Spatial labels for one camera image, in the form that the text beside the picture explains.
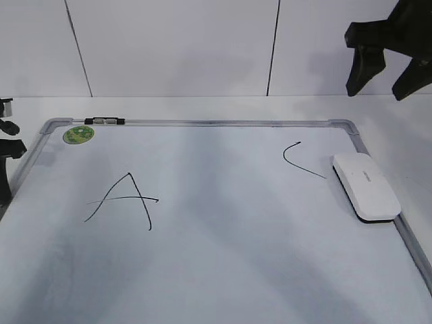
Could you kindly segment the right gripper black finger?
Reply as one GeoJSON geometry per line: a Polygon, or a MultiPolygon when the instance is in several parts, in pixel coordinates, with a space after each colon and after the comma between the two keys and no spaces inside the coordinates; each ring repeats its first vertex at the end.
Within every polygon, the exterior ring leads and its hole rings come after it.
{"type": "Polygon", "coordinates": [[[386,68],[384,49],[359,45],[354,49],[352,68],[346,90],[349,97],[357,95],[365,85],[386,68]]]}
{"type": "Polygon", "coordinates": [[[430,83],[431,60],[413,58],[391,89],[396,100],[401,101],[430,83]]]}

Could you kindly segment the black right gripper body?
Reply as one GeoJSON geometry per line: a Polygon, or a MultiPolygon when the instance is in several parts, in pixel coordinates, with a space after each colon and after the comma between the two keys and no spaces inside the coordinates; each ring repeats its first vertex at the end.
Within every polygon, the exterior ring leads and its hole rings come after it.
{"type": "Polygon", "coordinates": [[[344,39],[348,48],[377,47],[428,61],[431,59],[431,2],[398,1],[385,20],[351,22],[344,39]]]}

